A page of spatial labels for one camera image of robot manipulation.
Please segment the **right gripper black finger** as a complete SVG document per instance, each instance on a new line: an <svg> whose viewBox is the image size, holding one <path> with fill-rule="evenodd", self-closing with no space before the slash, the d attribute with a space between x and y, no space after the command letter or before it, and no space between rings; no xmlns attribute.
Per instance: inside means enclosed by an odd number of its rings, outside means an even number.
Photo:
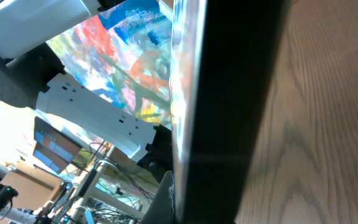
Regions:
<svg viewBox="0 0 358 224"><path fill-rule="evenodd" d="M167 171L163 176L153 202L140 224L173 224L175 211L174 186L172 171Z"/></svg>

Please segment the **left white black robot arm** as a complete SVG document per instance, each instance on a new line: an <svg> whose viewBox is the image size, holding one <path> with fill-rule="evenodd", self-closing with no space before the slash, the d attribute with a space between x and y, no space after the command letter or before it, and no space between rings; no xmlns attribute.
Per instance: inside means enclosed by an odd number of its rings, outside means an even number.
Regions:
<svg viewBox="0 0 358 224"><path fill-rule="evenodd" d="M0 1L0 101L64 118L112 143L157 181L173 169L169 129L142 121L67 74L48 40L120 1Z"/></svg>

